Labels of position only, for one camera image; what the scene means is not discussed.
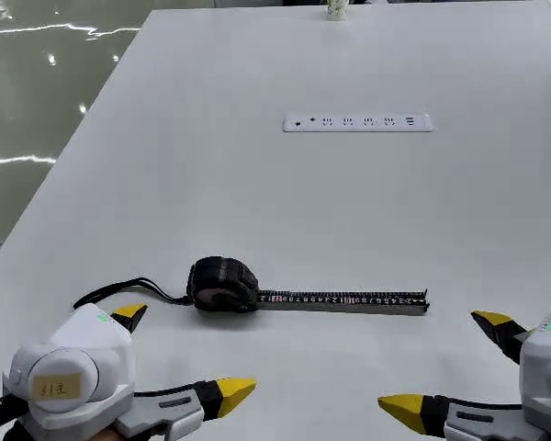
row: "power strip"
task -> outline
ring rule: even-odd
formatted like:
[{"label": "power strip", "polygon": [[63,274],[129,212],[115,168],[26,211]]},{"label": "power strip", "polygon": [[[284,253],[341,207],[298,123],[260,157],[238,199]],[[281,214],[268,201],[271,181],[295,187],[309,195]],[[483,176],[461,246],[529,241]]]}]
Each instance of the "power strip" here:
[{"label": "power strip", "polygon": [[286,114],[284,131],[433,131],[426,113]]}]

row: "black cable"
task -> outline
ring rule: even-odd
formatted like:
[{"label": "black cable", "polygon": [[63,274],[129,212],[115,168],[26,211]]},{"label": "black cable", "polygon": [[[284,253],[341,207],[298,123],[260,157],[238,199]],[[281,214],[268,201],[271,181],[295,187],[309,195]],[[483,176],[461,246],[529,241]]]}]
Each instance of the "black cable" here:
[{"label": "black cable", "polygon": [[162,397],[172,395],[173,393],[183,392],[194,388],[194,384],[185,384],[179,388],[163,389],[163,390],[146,390],[144,392],[135,392],[135,397]]},{"label": "black cable", "polygon": [[0,426],[10,423],[28,412],[28,403],[9,393],[0,397]]},{"label": "black cable", "polygon": [[487,409],[492,411],[520,411],[523,408],[522,404],[489,404],[486,402],[475,402],[450,398],[453,404],[460,406],[475,407],[476,409]]},{"label": "black cable", "polygon": [[86,303],[98,303],[99,301],[107,299],[108,297],[120,292],[123,289],[132,287],[141,287],[148,289],[149,291],[157,294],[157,296],[165,300],[167,303],[172,303],[174,305],[192,304],[192,300],[188,296],[184,296],[179,299],[171,297],[170,295],[166,294],[165,291],[163,291],[163,289],[161,289],[155,282],[148,279],[147,277],[137,277],[131,280],[126,280],[124,282],[112,283],[95,291],[92,291],[76,301],[73,305],[73,308],[77,310],[79,307],[84,306]]}]

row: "floor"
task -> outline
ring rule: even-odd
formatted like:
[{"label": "floor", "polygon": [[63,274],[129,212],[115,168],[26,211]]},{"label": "floor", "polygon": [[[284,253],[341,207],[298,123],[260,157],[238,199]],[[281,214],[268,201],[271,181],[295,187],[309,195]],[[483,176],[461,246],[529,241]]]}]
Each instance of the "floor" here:
[{"label": "floor", "polygon": [[212,0],[0,0],[0,245],[152,9]]}]

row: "white tabletop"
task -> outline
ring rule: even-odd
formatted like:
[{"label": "white tabletop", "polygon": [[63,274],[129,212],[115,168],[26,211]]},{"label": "white tabletop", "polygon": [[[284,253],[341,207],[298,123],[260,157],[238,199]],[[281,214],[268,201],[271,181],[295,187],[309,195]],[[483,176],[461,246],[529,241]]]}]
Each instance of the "white tabletop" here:
[{"label": "white tabletop", "polygon": [[[147,298],[140,389],[259,381],[192,440],[414,440],[377,396],[519,400],[468,313],[551,310],[551,7],[323,14],[149,17],[0,252],[0,368],[88,290],[145,275],[183,295],[222,254],[263,288],[428,288],[432,306],[208,317]],[[437,129],[284,133],[288,111],[425,111]]]}]

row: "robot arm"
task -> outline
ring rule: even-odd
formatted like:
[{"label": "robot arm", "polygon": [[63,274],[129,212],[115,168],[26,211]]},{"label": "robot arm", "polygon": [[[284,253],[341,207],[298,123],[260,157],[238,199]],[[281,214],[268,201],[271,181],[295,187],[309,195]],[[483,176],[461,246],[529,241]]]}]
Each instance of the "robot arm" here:
[{"label": "robot arm", "polygon": [[[142,308],[122,310],[129,318]],[[134,328],[130,319],[124,324]],[[13,357],[3,374],[0,425],[18,421],[5,439],[24,433],[34,441],[87,441],[112,425],[134,441],[160,428],[175,441],[229,413],[255,387],[250,379],[221,379],[135,392],[135,376],[129,331],[86,304],[46,341]]]}]

